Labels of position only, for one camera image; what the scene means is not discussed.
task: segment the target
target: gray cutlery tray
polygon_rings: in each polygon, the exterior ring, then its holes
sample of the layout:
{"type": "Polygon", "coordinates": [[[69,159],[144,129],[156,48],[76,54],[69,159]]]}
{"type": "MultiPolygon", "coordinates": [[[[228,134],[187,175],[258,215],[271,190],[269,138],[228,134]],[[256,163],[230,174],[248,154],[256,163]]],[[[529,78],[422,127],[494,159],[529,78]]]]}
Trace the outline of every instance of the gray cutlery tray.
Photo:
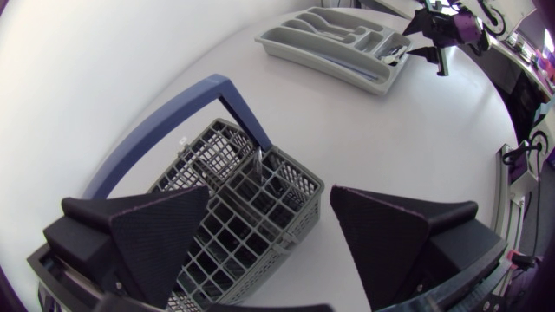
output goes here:
{"type": "Polygon", "coordinates": [[[388,27],[324,8],[308,9],[255,38],[266,53],[319,70],[372,94],[386,94],[412,42],[388,27]],[[387,64],[385,56],[403,48],[387,64]]]}

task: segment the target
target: blue handle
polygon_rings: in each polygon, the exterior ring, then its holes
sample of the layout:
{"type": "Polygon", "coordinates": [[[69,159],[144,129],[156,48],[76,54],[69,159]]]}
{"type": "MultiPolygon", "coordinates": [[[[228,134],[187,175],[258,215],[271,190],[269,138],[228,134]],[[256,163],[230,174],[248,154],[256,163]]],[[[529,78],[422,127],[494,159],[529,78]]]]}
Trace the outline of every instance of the blue handle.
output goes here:
{"type": "Polygon", "coordinates": [[[232,81],[223,75],[211,75],[172,98],[141,122],[104,161],[83,197],[106,198],[127,171],[159,140],[216,99],[224,104],[251,140],[263,151],[270,150],[270,139],[232,81]]]}

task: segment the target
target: white wall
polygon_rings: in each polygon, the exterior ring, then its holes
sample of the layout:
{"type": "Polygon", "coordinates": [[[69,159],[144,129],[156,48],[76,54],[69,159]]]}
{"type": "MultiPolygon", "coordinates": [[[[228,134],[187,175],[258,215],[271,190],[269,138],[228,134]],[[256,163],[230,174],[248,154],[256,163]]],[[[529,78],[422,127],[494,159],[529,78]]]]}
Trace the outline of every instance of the white wall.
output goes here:
{"type": "Polygon", "coordinates": [[[118,136],[230,34],[317,0],[11,0],[0,18],[0,265],[28,309],[26,257],[118,136]]]}

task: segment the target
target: gray plastic grid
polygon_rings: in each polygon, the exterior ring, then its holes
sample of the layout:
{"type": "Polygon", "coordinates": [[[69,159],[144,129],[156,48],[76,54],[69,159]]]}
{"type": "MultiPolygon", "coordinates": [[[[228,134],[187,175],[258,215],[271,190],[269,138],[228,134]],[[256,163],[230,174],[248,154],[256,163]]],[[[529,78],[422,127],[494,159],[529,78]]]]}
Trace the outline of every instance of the gray plastic grid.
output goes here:
{"type": "Polygon", "coordinates": [[[277,147],[254,168],[255,146],[237,126],[215,120],[150,192],[208,185],[197,229],[168,310],[238,303],[287,258],[319,219],[323,182],[277,147]]]}

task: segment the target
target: white tabletop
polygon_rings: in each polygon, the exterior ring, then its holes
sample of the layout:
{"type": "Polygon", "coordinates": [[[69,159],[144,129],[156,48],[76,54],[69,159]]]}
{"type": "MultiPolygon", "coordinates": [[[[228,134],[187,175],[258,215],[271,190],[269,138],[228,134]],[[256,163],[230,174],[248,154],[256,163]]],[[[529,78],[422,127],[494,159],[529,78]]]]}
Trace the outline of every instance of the white tabletop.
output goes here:
{"type": "MultiPolygon", "coordinates": [[[[408,20],[372,10],[342,9],[402,31],[408,20]]],[[[513,125],[493,84],[459,49],[449,49],[450,76],[410,57],[383,97],[316,70],[268,56],[254,36],[295,14],[248,27],[231,36],[163,91],[137,119],[195,82],[219,73],[232,79],[273,143],[325,183],[320,222],[290,258],[245,305],[289,306],[327,302],[337,311],[368,311],[336,216],[330,188],[346,185],[440,202],[476,201],[478,219],[490,224],[495,153],[515,146],[513,125]]],[[[413,35],[415,47],[429,45],[413,35]]],[[[212,103],[154,147],[112,196],[144,192],[169,166],[178,141],[196,137],[217,117],[212,103]]]]}

